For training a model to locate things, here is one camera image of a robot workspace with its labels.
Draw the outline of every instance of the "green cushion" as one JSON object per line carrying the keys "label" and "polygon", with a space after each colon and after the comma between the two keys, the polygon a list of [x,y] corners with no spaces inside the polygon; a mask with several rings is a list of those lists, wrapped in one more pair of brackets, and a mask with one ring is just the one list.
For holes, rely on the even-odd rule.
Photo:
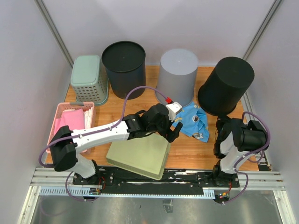
{"label": "green cushion", "polygon": [[107,153],[107,162],[116,167],[160,180],[166,165],[170,143],[158,134],[140,139],[116,141]]}

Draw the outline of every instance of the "pink towel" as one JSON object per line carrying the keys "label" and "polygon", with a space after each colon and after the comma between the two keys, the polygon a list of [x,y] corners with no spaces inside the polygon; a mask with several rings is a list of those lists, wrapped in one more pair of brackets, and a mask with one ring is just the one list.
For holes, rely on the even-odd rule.
{"label": "pink towel", "polygon": [[63,126],[68,125],[70,130],[84,129],[84,112],[82,109],[62,112],[61,118],[55,119],[54,134]]}

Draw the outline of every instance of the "blue printed fabric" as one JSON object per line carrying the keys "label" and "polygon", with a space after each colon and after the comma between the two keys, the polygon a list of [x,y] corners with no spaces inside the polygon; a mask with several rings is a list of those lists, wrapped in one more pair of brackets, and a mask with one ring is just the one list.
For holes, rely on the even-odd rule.
{"label": "blue printed fabric", "polygon": [[200,141],[207,142],[210,137],[209,128],[207,125],[206,113],[200,106],[191,102],[183,107],[182,112],[176,115],[175,121],[172,124],[177,126],[178,122],[183,123],[181,132],[189,137],[194,137]]}

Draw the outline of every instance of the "gray floor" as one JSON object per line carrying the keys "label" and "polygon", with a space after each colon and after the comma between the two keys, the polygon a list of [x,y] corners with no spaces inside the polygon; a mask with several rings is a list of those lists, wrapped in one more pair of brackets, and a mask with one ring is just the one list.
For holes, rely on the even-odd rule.
{"label": "gray floor", "polygon": [[172,202],[173,211],[167,213],[163,199],[156,198],[103,197],[85,203],[67,196],[40,196],[32,224],[282,223],[272,191],[246,191],[225,206],[210,199],[173,199]]}

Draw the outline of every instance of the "black bucket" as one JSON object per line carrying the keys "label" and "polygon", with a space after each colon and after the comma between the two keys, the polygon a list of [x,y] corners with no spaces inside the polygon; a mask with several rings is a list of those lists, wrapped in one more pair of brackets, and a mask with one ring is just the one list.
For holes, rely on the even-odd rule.
{"label": "black bucket", "polygon": [[[126,98],[137,86],[145,85],[145,51],[142,46],[130,41],[116,42],[102,54],[102,62],[114,94]],[[143,94],[144,89],[133,92],[129,99]]]}
{"label": "black bucket", "polygon": [[199,105],[211,115],[231,113],[253,79],[254,71],[248,62],[238,57],[225,57],[199,89]]}

